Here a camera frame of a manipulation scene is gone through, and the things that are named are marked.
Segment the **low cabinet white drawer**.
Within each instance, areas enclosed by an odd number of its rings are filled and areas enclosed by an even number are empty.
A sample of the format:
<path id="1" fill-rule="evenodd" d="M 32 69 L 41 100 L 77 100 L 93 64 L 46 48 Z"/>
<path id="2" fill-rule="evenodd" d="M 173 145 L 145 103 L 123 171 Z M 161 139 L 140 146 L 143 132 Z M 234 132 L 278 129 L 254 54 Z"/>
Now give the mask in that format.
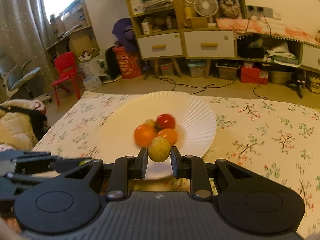
<path id="1" fill-rule="evenodd" d="M 226 30 L 183 31 L 185 57 L 188 59 L 235 58 L 235 36 Z"/>

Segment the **green tomato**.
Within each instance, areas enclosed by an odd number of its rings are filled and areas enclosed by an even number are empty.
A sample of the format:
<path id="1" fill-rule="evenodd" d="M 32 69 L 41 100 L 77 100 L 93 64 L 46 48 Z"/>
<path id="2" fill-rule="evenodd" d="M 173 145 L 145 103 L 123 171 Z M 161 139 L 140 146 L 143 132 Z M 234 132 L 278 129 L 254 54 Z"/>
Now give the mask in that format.
<path id="1" fill-rule="evenodd" d="M 84 165 L 84 164 L 86 164 L 86 163 L 88 163 L 88 162 L 90 162 L 90 161 L 92 161 L 92 159 L 84 159 L 84 160 L 80 161 L 80 163 L 78 164 L 78 166 Z"/>

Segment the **small brown fruit on plate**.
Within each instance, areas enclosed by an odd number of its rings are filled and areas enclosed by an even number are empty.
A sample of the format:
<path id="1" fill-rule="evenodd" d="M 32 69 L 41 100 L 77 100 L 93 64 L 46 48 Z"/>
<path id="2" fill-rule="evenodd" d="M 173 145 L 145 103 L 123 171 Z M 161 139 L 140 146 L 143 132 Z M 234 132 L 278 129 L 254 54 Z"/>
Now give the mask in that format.
<path id="1" fill-rule="evenodd" d="M 150 127 L 155 127 L 156 126 L 156 122 L 153 119 L 148 119 L 144 122 L 145 125 L 148 125 Z"/>

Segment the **white ribbed plate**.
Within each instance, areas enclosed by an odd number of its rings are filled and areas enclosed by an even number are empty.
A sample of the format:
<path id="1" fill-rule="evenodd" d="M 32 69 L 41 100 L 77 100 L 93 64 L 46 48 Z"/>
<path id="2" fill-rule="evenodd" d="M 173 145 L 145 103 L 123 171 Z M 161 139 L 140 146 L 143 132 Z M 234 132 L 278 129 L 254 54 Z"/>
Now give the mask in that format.
<path id="1" fill-rule="evenodd" d="M 216 116 L 198 96 L 182 92 L 154 92 L 120 106 L 105 121 L 97 140 L 99 158 L 112 163 L 126 155 L 137 156 L 151 147 L 146 179 L 172 175 L 170 158 L 161 146 L 176 146 L 182 155 L 202 157 L 216 133 Z"/>

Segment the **brown longan fruit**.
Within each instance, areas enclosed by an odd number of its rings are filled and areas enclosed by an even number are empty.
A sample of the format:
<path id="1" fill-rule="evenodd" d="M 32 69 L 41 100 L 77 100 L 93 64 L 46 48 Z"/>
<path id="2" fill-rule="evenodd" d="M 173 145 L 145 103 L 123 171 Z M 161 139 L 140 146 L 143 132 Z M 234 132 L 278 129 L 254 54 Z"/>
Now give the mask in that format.
<path id="1" fill-rule="evenodd" d="M 164 137 L 155 137 L 148 148 L 150 159 L 156 163 L 164 162 L 170 155 L 170 143 Z"/>

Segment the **wooden bookshelf by window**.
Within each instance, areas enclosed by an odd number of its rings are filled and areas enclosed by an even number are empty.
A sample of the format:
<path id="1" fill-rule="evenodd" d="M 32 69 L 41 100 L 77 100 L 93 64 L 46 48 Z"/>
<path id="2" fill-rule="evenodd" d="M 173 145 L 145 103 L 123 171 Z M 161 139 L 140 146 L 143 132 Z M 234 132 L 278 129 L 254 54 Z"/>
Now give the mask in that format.
<path id="1" fill-rule="evenodd" d="M 77 57 L 100 51 L 85 0 L 74 0 L 58 16 L 50 16 L 56 41 L 47 48 L 51 59 L 72 51 Z"/>

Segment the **floral tablecloth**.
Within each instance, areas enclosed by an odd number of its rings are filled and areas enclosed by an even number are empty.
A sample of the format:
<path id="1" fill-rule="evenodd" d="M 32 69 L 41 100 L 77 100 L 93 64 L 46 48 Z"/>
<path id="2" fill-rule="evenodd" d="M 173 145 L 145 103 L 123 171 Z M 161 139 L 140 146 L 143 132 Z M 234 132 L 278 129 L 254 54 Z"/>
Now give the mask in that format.
<path id="1" fill-rule="evenodd" d="M 1 204 L 1 239 L 319 239 L 319 111 L 294 103 L 198 96 L 216 116 L 201 158 L 218 200 L 188 179 L 129 181 L 108 201 L 97 140 L 107 118 L 142 95 L 86 92 L 28 152 L 63 158 L 49 179 Z M 80 161 L 92 161 L 78 166 Z"/>

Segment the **orange fruit on plate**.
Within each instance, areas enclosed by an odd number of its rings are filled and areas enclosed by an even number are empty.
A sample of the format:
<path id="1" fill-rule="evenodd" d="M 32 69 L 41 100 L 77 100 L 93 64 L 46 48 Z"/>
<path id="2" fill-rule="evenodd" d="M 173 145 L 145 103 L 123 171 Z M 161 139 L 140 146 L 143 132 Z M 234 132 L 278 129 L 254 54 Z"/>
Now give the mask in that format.
<path id="1" fill-rule="evenodd" d="M 178 133 L 175 129 L 173 128 L 164 128 L 161 129 L 158 133 L 157 133 L 158 137 L 164 137 L 165 139 L 167 139 L 167 141 L 169 142 L 169 144 L 172 146 L 174 145 L 177 140 L 178 140 Z"/>

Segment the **red storage box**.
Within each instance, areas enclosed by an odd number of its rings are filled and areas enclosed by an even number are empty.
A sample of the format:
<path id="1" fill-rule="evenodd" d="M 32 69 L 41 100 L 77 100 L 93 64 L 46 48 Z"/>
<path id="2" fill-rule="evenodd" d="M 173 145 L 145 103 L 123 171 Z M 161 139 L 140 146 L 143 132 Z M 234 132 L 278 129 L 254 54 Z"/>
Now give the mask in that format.
<path id="1" fill-rule="evenodd" d="M 259 68 L 247 68 L 241 66 L 240 81 L 242 83 L 256 83 L 266 85 L 268 83 L 268 71 Z"/>

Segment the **purple plush toy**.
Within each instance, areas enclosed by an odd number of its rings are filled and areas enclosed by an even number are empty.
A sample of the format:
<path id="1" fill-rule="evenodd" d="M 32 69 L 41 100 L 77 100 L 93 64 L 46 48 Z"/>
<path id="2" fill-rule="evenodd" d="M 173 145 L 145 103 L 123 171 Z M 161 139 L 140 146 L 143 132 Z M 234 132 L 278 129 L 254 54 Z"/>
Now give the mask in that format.
<path id="1" fill-rule="evenodd" d="M 112 34 L 129 53 L 138 52 L 138 44 L 130 18 L 121 18 L 112 29 Z"/>

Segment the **white desk fan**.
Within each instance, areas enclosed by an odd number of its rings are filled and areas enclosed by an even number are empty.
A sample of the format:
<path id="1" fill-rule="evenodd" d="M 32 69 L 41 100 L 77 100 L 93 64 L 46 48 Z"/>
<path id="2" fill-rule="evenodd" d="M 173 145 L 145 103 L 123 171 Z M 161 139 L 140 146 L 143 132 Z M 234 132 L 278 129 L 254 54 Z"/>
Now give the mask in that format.
<path id="1" fill-rule="evenodd" d="M 219 9 L 217 0 L 195 0 L 194 7 L 200 16 L 207 18 L 209 27 L 216 26 L 213 17 Z"/>

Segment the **white padded jacket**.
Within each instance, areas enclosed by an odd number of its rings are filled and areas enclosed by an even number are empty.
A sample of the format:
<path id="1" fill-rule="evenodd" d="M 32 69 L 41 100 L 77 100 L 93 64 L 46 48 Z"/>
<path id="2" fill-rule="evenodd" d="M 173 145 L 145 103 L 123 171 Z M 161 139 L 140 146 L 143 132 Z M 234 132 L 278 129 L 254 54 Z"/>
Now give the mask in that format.
<path id="1" fill-rule="evenodd" d="M 1 103 L 1 151 L 32 150 L 50 126 L 40 100 L 15 99 Z"/>

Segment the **wooden shelf cabinet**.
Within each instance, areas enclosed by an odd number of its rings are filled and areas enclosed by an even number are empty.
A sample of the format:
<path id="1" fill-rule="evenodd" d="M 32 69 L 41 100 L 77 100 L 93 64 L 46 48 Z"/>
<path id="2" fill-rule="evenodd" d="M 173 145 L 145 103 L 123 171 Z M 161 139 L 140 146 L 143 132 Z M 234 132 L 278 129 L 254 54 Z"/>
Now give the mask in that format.
<path id="1" fill-rule="evenodd" d="M 183 0 L 126 0 L 143 59 L 182 57 Z"/>

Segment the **orange tangerine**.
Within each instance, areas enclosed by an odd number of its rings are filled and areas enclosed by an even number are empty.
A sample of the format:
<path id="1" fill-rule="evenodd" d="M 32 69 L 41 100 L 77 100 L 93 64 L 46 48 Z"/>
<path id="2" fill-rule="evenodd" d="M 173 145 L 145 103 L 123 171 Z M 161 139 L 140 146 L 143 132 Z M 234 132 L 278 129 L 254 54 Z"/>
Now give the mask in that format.
<path id="1" fill-rule="evenodd" d="M 134 140 L 139 147 L 149 147 L 151 141 L 156 136 L 156 130 L 149 125 L 139 125 L 134 131 Z"/>

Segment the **large red tomato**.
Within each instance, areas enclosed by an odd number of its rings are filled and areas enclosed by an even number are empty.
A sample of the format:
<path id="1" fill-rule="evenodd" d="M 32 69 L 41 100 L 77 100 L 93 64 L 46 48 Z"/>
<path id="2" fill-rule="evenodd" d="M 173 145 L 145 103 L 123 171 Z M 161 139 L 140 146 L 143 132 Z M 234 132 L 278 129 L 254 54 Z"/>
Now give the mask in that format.
<path id="1" fill-rule="evenodd" d="M 165 128 L 174 129 L 176 127 L 176 120 L 170 114 L 161 114 L 161 115 L 157 116 L 156 124 L 161 129 L 165 129 Z"/>

